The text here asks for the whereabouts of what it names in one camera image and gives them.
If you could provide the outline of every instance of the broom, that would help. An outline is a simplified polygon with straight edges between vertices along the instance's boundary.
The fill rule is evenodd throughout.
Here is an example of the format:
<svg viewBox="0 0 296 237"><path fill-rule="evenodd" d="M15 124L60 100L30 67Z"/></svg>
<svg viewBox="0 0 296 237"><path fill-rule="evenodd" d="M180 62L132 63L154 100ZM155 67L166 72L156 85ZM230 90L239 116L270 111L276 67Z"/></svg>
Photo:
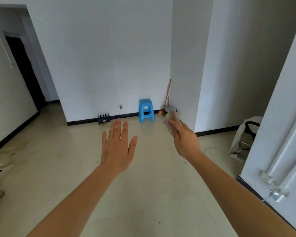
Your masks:
<svg viewBox="0 0 296 237"><path fill-rule="evenodd" d="M171 80L172 79L170 79L170 82L169 82L169 85L168 85L168 90L167 90L167 94L166 94L166 99L164 100L163 110L160 110L158 112L158 114L163 115L163 116L165 116L166 113L167 113L166 110L165 110L166 109L167 100L168 100L168 107L169 107L169 90L170 90Z"/></svg>

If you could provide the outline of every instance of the forearm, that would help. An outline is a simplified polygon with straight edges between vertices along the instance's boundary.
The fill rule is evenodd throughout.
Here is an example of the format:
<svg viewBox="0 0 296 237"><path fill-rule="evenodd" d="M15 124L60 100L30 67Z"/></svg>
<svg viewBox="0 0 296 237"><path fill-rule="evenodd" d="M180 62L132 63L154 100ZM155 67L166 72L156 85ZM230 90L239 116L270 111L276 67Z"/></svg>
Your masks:
<svg viewBox="0 0 296 237"><path fill-rule="evenodd" d="M296 231L275 212L203 153L195 153L190 163L212 192L239 237L296 236Z"/></svg>
<svg viewBox="0 0 296 237"><path fill-rule="evenodd" d="M115 177L113 171L98 166L27 237L79 237Z"/></svg>

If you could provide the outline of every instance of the person's left hand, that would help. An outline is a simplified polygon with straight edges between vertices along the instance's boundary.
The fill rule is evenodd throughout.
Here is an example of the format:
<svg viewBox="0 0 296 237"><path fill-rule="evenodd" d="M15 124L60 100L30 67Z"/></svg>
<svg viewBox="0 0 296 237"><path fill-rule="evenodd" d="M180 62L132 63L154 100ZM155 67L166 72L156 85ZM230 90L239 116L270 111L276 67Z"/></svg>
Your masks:
<svg viewBox="0 0 296 237"><path fill-rule="evenodd" d="M100 165L116 175L126 171L134 159L137 136L134 136L128 147L128 122L125 121L121 134L122 120L111 123L109 139L106 131L102 133L102 155Z"/></svg>

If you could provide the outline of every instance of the black door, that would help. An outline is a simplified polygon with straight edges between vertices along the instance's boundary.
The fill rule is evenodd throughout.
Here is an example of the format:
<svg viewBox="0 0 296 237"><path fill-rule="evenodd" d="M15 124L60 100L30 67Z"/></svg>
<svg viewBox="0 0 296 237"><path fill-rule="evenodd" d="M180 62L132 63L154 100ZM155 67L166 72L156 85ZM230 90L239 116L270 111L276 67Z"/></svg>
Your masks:
<svg viewBox="0 0 296 237"><path fill-rule="evenodd" d="M24 45L20 38L6 36L6 39L35 106L40 111L46 105L46 100L34 74L32 64L25 52Z"/></svg>

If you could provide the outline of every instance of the black plastic object with prongs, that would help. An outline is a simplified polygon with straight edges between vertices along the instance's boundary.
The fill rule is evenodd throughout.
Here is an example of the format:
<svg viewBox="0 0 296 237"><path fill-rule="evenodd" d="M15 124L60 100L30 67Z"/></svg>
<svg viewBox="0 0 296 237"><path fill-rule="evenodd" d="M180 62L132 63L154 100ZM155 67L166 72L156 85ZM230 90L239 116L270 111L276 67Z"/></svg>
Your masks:
<svg viewBox="0 0 296 237"><path fill-rule="evenodd" d="M109 114L108 115L105 114L105 116L104 115L98 116L98 122L99 122L99 125L101 125L104 122L111 122Z"/></svg>

